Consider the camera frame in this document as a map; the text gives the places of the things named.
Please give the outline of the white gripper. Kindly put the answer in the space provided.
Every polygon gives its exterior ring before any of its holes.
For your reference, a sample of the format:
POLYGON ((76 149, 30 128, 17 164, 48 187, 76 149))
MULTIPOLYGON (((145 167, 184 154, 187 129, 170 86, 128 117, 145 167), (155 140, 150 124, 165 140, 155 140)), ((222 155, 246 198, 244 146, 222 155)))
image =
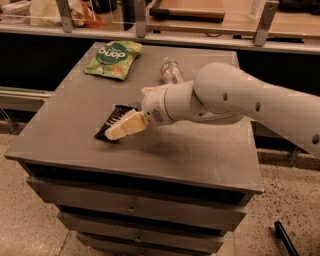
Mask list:
POLYGON ((145 130, 149 122, 154 125, 170 124, 171 118, 165 106, 167 89, 167 85, 142 88, 141 91, 144 95, 141 102, 142 111, 131 110, 125 114, 119 121, 106 130, 105 135, 107 138, 118 140, 136 134, 145 130))

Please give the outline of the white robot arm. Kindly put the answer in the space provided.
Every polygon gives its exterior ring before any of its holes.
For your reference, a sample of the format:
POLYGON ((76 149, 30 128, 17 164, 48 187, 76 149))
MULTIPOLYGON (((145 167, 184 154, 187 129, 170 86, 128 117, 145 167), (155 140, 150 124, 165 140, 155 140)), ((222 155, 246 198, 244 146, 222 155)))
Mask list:
POLYGON ((249 117, 315 157, 320 156, 320 97, 265 83, 225 63, 203 66, 192 81, 142 89, 141 109, 118 106, 105 131, 115 141, 188 120, 229 124, 249 117))

